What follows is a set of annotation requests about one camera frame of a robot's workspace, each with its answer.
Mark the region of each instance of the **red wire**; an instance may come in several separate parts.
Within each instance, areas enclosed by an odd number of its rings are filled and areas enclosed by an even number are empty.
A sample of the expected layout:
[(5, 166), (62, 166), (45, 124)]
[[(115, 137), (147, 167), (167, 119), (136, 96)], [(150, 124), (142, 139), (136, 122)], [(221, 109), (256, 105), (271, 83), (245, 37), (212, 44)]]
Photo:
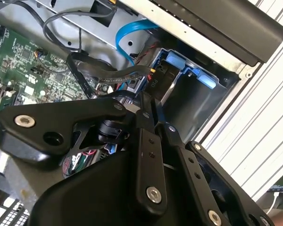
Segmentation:
[(117, 88), (116, 88), (116, 90), (118, 90), (120, 87), (121, 87), (121, 83), (119, 83), (118, 85), (117, 85)]
[(96, 153), (96, 150), (90, 150), (90, 151), (82, 152), (82, 155), (90, 156), (93, 155), (94, 153)]

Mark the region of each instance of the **screw hole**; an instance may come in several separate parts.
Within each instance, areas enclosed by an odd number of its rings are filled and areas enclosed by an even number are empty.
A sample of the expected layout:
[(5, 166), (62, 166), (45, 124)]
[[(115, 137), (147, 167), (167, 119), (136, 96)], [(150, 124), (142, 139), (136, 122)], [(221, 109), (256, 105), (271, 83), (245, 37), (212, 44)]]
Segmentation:
[(200, 179), (200, 175), (198, 173), (195, 173), (195, 177), (197, 177), (198, 179)]
[(251, 221), (254, 223), (255, 226), (260, 225), (259, 221), (256, 219), (254, 215), (249, 214), (249, 218), (251, 219)]
[(59, 146), (64, 142), (63, 137), (57, 132), (46, 132), (43, 140), (51, 146)]
[(149, 156), (150, 156), (152, 159), (155, 158), (155, 154), (154, 154), (153, 152), (150, 152), (150, 153), (149, 153)]

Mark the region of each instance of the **black cable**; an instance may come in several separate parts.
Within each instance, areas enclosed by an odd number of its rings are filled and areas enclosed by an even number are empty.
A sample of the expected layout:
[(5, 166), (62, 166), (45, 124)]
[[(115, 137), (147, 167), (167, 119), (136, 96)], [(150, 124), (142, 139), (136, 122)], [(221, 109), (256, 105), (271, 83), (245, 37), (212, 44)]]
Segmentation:
[(114, 14), (116, 11), (116, 8), (113, 8), (113, 10), (109, 13), (109, 14), (98, 14), (98, 13), (90, 13), (90, 12), (81, 12), (81, 11), (70, 11), (70, 12), (63, 12), (63, 13), (57, 13), (56, 15), (48, 18), (45, 23), (43, 24), (43, 34), (44, 36), (47, 38), (48, 41), (50, 41), (51, 43), (53, 44), (56, 44), (58, 45), (59, 47), (61, 48), (66, 48), (68, 50), (71, 50), (71, 51), (79, 51), (79, 48), (70, 48), (70, 47), (66, 47), (64, 46), (60, 41), (59, 43), (55, 42), (54, 40), (52, 40), (50, 38), (50, 36), (47, 34), (47, 30), (46, 30), (46, 27), (47, 27), (47, 24), (51, 23), (52, 21), (54, 20), (57, 20), (61, 17), (64, 17), (64, 16), (67, 16), (67, 15), (78, 15), (78, 16), (90, 16), (90, 17), (108, 17), (112, 14)]
[(79, 28), (79, 53), (82, 52), (82, 29)]
[(129, 81), (141, 76), (148, 76), (154, 70), (144, 65), (134, 65), (123, 70), (107, 70), (107, 66), (102, 65), (99, 59), (79, 53), (71, 53), (73, 60), (80, 61), (77, 66), (79, 72), (88, 77), (96, 77), (98, 82), (115, 84)]
[[(63, 17), (63, 16), (66, 16), (66, 15), (79, 15), (79, 16), (91, 16), (91, 17), (107, 17), (107, 16), (110, 16), (112, 15), (113, 13), (115, 13), (116, 11), (116, 8), (114, 8), (112, 10), (112, 12), (110, 12), (109, 14), (107, 15), (100, 15), (100, 14), (95, 14), (95, 13), (88, 13), (88, 12), (79, 12), (79, 11), (72, 11), (72, 12), (65, 12), (65, 13), (59, 13), (59, 14), (56, 14), (52, 17), (50, 17), (48, 20), (46, 20), (45, 22), (42, 20), (42, 18), (37, 14), (37, 12), (32, 8), (30, 7), (29, 5), (27, 5), (26, 3), (24, 2), (21, 2), (21, 1), (17, 1), (17, 2), (14, 2), (13, 4), (15, 5), (18, 5), (18, 6), (21, 6), (23, 8), (25, 8), (33, 17), (34, 19), (37, 21), (37, 23), (43, 28), (43, 33), (45, 35), (45, 37), (53, 44), (55, 45), (58, 45), (59, 47), (63, 48), (64, 50), (67, 51), (67, 53), (69, 53), (70, 50), (73, 50), (73, 51), (80, 51), (81, 50), (81, 46), (82, 46), (82, 31), (81, 29), (79, 30), (79, 44), (80, 44), (80, 48), (79, 49), (76, 49), (76, 48), (70, 48), (70, 47), (66, 47), (62, 44), (62, 42), (57, 39), (57, 37), (52, 33), (52, 31), (49, 29), (49, 27), (47, 26), (48, 23), (60, 18), (60, 17)], [(128, 98), (130, 100), (134, 100), (135, 97), (136, 97), (136, 94), (135, 93), (132, 93), (130, 91), (127, 91), (127, 90), (118, 90), (118, 91), (115, 91), (113, 93), (110, 93), (110, 94), (107, 94), (107, 95), (102, 95), (102, 96), (99, 96), (97, 95), (93, 90), (92, 88), (89, 86), (88, 82), (86, 81), (86, 79), (84, 78), (84, 76), (77, 70), (77, 67), (71, 57), (71, 54), (69, 54), (67, 58), (67, 66), (68, 68), (70, 69), (70, 71), (72, 72), (72, 74), (74, 75), (74, 77), (76, 78), (76, 80), (78, 81), (79, 85), (81, 86), (82, 90), (84, 91), (85, 95), (88, 97), (88, 98), (93, 98), (94, 96), (96, 97), (124, 97), (124, 98)], [(44, 65), (42, 63), (42, 61), (37, 57), (39, 63), (41, 63), (42, 65)], [(114, 74), (115, 76), (124, 76), (123, 74), (124, 72), (120, 72), (120, 73), (116, 73)]]
[(21, 6), (25, 8), (32, 16), (33, 18), (38, 22), (38, 24), (45, 30), (45, 32), (48, 34), (50, 39), (54, 42), (54, 44), (57, 44), (58, 46), (63, 45), (59, 39), (51, 32), (51, 30), (48, 28), (48, 26), (44, 27), (44, 21), (42, 18), (39, 16), (39, 14), (29, 5), (27, 5), (24, 2), (21, 1), (16, 1), (13, 3), (14, 5)]
[(118, 91), (115, 91), (113, 93), (106, 94), (106, 95), (96, 94), (93, 91), (93, 89), (90, 87), (90, 85), (88, 84), (88, 82), (86, 81), (86, 79), (84, 78), (82, 73), (80, 73), (78, 71), (77, 66), (74, 62), (74, 60), (76, 60), (77, 58), (73, 58), (73, 56), (79, 58), (79, 57), (82, 57), (82, 56), (85, 56), (85, 55), (78, 54), (78, 53), (71, 53), (67, 57), (66, 64), (67, 64), (69, 70), (71, 71), (71, 73), (73, 74), (73, 76), (75, 77), (76, 81), (79, 83), (80, 87), (82, 88), (84, 94), (87, 96), (88, 99), (92, 99), (94, 97), (124, 97), (124, 98), (128, 98), (130, 100), (135, 99), (136, 94), (133, 93), (133, 92), (130, 92), (128, 90), (118, 90)]

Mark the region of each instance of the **metal vent grille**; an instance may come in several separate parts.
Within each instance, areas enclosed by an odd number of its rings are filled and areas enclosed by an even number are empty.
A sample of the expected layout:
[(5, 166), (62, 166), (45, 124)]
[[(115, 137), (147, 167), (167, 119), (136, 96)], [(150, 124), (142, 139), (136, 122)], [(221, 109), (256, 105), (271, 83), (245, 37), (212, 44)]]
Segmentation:
[(100, 154), (100, 160), (106, 158), (107, 156), (109, 156), (109, 153), (103, 153), (103, 152), (102, 152), (102, 153)]
[(24, 209), (22, 203), (18, 202), (2, 221), (0, 226), (23, 226), (28, 217), (28, 211)]

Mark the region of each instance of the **hex bolt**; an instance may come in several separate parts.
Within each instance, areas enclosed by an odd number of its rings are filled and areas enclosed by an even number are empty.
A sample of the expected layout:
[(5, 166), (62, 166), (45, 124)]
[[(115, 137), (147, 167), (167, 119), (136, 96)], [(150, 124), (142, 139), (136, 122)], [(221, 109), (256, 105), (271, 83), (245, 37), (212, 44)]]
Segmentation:
[(221, 218), (219, 217), (219, 215), (215, 211), (210, 210), (208, 212), (208, 217), (214, 223), (214, 225), (216, 225), (216, 226), (221, 226), (222, 225)]
[(173, 126), (169, 126), (169, 130), (171, 130), (172, 132), (175, 132), (175, 128)]
[(143, 113), (142, 115), (145, 116), (147, 119), (150, 118), (149, 114), (147, 113)]
[(161, 202), (161, 193), (156, 187), (148, 187), (146, 190), (147, 197), (154, 203)]
[(261, 216), (260, 219), (262, 220), (264, 225), (270, 226), (269, 222), (264, 217)]
[(198, 144), (194, 144), (194, 147), (197, 151), (201, 151), (201, 147)]
[(15, 118), (15, 124), (24, 128), (31, 128), (36, 124), (36, 121), (28, 115), (19, 115)]
[(123, 109), (123, 107), (119, 104), (115, 104), (114, 107), (120, 111)]

